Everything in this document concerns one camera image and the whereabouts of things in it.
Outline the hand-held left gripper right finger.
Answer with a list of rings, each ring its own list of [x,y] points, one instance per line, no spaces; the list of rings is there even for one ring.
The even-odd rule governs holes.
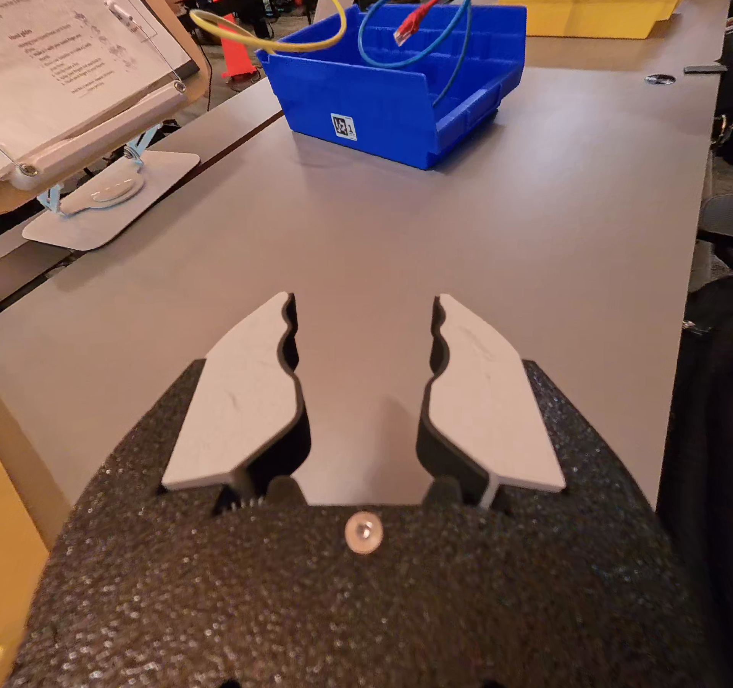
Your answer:
[[[449,294],[433,302],[433,337],[418,421],[417,458],[450,480],[467,506],[490,508],[502,486],[566,488],[518,352]]]

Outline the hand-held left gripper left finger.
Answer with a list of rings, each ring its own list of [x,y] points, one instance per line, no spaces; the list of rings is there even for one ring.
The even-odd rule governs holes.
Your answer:
[[[161,478],[166,491],[223,486],[248,502],[305,463],[312,436],[297,331],[295,295],[281,291],[207,353]]]

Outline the blue storage bin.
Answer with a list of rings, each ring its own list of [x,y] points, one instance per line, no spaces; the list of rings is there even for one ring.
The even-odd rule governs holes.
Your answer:
[[[345,11],[347,30],[333,47],[257,57],[292,131],[426,170],[490,124],[523,75],[526,6],[474,5],[471,14],[465,58],[439,103],[462,52],[465,16],[434,51],[401,69],[362,58],[367,13],[357,5]]]

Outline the person's dark clothing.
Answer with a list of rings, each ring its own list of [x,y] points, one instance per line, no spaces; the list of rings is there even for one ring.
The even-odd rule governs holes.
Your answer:
[[[688,296],[657,514],[702,612],[714,686],[732,686],[732,277]]]

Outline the wooden document stand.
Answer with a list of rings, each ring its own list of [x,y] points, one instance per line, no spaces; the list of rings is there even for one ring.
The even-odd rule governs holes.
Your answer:
[[[210,70],[165,0],[144,0],[197,64],[130,99],[2,174],[2,212],[36,198],[43,212],[22,232],[29,241],[89,251],[107,244],[199,164],[195,153],[149,150],[166,119],[203,94]]]

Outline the orange traffic cone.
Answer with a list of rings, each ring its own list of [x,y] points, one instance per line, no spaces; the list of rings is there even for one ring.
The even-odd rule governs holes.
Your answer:
[[[220,38],[225,61],[225,71],[222,73],[226,81],[237,81],[252,78],[258,69],[252,64],[248,51],[243,44],[231,39]]]

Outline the printed instruction sheet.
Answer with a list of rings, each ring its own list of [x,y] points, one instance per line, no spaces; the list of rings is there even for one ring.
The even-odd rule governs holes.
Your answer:
[[[144,0],[1,0],[2,174],[197,69]]]

